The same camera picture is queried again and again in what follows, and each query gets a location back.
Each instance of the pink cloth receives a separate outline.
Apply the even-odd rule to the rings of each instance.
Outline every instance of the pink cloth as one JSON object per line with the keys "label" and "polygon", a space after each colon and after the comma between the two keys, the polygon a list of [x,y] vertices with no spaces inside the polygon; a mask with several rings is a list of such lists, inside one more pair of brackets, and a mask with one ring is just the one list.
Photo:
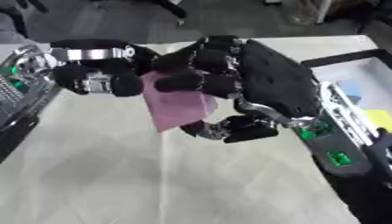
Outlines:
{"label": "pink cloth", "polygon": [[154,82],[162,76],[157,72],[142,76],[143,96],[158,132],[197,122],[216,110],[217,103],[211,95],[199,92],[158,92]]}

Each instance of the chair leg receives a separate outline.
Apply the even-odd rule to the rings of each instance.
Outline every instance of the chair leg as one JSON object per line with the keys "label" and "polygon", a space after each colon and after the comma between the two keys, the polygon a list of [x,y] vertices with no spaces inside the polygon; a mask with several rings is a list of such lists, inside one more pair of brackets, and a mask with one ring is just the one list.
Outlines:
{"label": "chair leg", "polygon": [[41,3],[39,0],[28,0],[30,4],[34,5],[34,7],[42,12],[42,13],[47,13],[49,10],[46,8],[46,6]]}
{"label": "chair leg", "polygon": [[17,8],[15,7],[9,9],[0,8],[0,13],[9,16],[12,19],[12,22],[17,32],[22,34],[25,38],[28,38],[25,20],[23,18],[22,13],[20,13],[20,11]]}
{"label": "chair leg", "polygon": [[153,2],[167,9],[174,16],[178,17],[180,20],[184,20],[187,16],[185,10],[178,7],[175,3],[170,2],[169,0],[154,0]]}

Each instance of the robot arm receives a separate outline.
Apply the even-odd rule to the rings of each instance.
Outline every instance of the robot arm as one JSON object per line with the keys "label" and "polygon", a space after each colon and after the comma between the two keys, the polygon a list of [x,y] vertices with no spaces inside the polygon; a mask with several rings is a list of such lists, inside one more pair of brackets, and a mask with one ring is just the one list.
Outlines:
{"label": "robot arm", "polygon": [[80,95],[138,95],[143,86],[137,76],[150,70],[170,74],[156,82],[159,91],[201,91],[233,100],[241,115],[216,124],[199,121],[182,127],[190,135],[226,143],[277,136],[277,125],[316,129],[320,115],[327,113],[369,166],[356,176],[340,177],[318,157],[316,165],[362,223],[392,221],[390,135],[370,125],[338,87],[319,83],[308,68],[253,40],[208,37],[162,57],[120,41],[62,41],[53,43],[50,52],[31,45],[17,49],[2,68],[8,80],[0,84],[18,90],[10,94],[12,103],[22,99],[21,93],[39,93],[54,84]]}

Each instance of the robotic hand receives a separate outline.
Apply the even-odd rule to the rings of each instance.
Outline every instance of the robotic hand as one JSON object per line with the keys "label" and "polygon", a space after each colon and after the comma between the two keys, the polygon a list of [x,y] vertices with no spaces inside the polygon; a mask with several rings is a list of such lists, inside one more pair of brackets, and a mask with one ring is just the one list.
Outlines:
{"label": "robotic hand", "polygon": [[[286,128],[312,126],[321,110],[334,105],[333,101],[323,104],[326,98],[320,97],[331,93],[325,90],[333,89],[332,86],[317,83],[310,69],[254,40],[241,41],[232,36],[202,38],[160,57],[153,68],[171,75],[156,82],[157,90],[201,91],[231,99],[234,108],[243,114],[218,124],[200,121],[183,127],[195,137],[224,139],[225,143],[273,137],[278,134],[277,124]],[[331,98],[339,101],[338,96]],[[388,164],[385,149],[390,146],[392,136],[383,130],[379,132],[378,137],[372,136],[373,146],[363,144],[361,150],[373,169],[360,175],[338,177],[315,157],[330,185],[363,224],[392,222],[389,212],[392,185],[386,185],[385,176],[380,175],[389,169],[380,167],[380,161]]]}
{"label": "robotic hand", "polygon": [[118,40],[83,39],[52,43],[57,61],[55,82],[76,94],[110,93],[133,96],[143,92],[138,76],[151,70],[158,56],[148,48]]}
{"label": "robotic hand", "polygon": [[254,40],[202,38],[160,57],[153,68],[171,74],[156,82],[157,90],[201,91],[233,99],[243,114],[217,124],[200,121],[182,127],[195,137],[225,143],[274,137],[277,124],[303,126],[319,113],[312,71]]}

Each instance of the white tablecloth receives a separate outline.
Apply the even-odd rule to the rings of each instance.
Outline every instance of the white tablecloth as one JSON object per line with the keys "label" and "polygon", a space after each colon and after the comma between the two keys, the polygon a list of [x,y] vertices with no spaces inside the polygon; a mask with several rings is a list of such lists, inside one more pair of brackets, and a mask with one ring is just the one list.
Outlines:
{"label": "white tablecloth", "polygon": [[[375,48],[364,36],[261,41],[296,60]],[[163,53],[183,45],[150,47]],[[231,108],[220,101],[211,119],[231,115]],[[0,165],[0,221],[357,223],[290,130],[237,144],[178,129],[159,135],[142,97],[68,91]]]}

